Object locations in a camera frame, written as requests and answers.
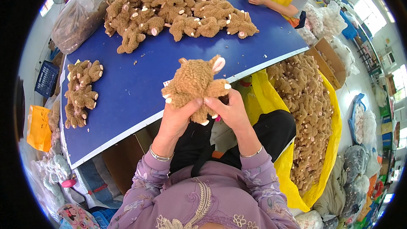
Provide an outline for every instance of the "blue basket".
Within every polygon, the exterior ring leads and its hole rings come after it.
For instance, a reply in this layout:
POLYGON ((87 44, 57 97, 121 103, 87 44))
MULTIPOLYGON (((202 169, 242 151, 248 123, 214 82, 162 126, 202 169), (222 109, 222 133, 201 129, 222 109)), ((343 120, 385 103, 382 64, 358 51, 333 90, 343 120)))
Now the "blue basket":
POLYGON ((43 97, 50 97, 57 85, 59 68, 51 62, 44 61, 39 71, 37 83, 35 84, 35 91, 40 93, 43 97))
POLYGON ((366 110, 366 106, 362 103, 361 99, 365 96, 365 94, 358 94, 356 96, 356 99, 354 101, 354 105, 353 105, 353 111, 352 111, 352 117, 350 119, 348 119, 349 122, 349 128, 350 128, 350 133, 352 135, 352 139, 354 140, 354 142, 356 142, 356 144, 361 145, 359 142, 356 141, 356 135, 355 135, 355 112, 356 112, 356 105, 357 104, 362 104, 364 110, 366 110))

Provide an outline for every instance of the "cardboard box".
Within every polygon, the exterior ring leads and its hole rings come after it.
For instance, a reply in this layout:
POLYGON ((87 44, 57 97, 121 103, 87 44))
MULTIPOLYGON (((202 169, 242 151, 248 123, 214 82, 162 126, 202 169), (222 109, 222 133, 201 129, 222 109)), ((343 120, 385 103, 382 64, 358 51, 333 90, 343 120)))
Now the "cardboard box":
POLYGON ((315 43, 311 49, 305 52, 305 55, 314 56, 314 59, 317 60, 319 70, 328 79, 329 83, 335 90, 342 88, 346 80, 345 67, 325 38, 322 38, 315 43), (332 68, 335 70, 335 73, 331 71, 328 64, 323 60, 321 53, 332 62, 332 68))
POLYGON ((130 135, 103 151, 103 160, 122 194, 131 188, 138 161, 143 155, 144 152, 135 135, 130 135))

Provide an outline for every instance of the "blue table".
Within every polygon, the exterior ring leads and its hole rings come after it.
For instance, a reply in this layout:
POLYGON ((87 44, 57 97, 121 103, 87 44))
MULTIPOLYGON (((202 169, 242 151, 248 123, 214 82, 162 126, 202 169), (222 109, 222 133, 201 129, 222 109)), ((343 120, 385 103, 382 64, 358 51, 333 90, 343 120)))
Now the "blue table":
MULTIPOLYGON (((184 36, 175 42, 168 28, 164 28, 157 37, 147 36, 133 53, 118 54, 116 49, 122 37, 118 34, 109 37, 101 25, 79 49, 66 56, 65 77, 67 64, 74 64, 77 59, 99 60, 104 66, 102 78, 92 84, 99 98, 96 108, 88 110, 87 125, 61 130, 71 168, 162 117, 165 103, 161 89, 163 82, 171 80, 180 67, 178 59, 209 60, 220 54, 226 59, 226 66, 215 79, 234 82, 308 49, 301 36, 277 12, 251 5, 247 0, 228 1, 249 12, 260 33, 240 39, 237 34, 227 35, 224 29, 213 38, 184 36)), ((67 83, 65 78, 62 94, 67 83)), ((62 123, 66 120, 66 103, 62 96, 62 123)))

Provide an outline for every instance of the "bangle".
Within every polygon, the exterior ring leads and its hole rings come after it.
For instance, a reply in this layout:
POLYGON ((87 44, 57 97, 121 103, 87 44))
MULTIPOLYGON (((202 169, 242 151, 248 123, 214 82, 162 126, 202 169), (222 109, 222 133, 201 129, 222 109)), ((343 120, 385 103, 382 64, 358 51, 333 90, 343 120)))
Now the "bangle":
POLYGON ((163 161, 163 162, 170 161, 171 158, 174 156, 174 153, 171 155, 171 157, 162 157, 162 156, 159 156, 159 155, 155 154, 153 150, 151 150, 151 145, 150 145, 150 153, 151 153, 151 155, 152 155, 156 160, 158 160, 158 161, 163 161))
POLYGON ((259 151, 257 151, 256 153, 254 153, 254 154, 251 155, 251 156, 242 156, 242 154, 240 154, 240 156, 243 157, 243 158, 252 157, 252 156, 255 156, 255 155, 257 155, 258 153, 260 153, 260 151, 262 151, 262 149, 263 149, 263 145, 261 146, 261 148, 260 148, 259 151))

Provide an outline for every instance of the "blue plastic crate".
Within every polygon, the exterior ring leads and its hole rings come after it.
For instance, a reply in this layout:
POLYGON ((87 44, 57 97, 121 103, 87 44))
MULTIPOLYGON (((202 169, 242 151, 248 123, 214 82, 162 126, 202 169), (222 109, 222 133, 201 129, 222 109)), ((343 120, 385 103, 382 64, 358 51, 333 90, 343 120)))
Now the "blue plastic crate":
POLYGON ((59 68, 51 62, 44 61, 39 71, 37 83, 35 84, 35 91, 40 93, 43 97, 50 97, 57 85, 59 68))

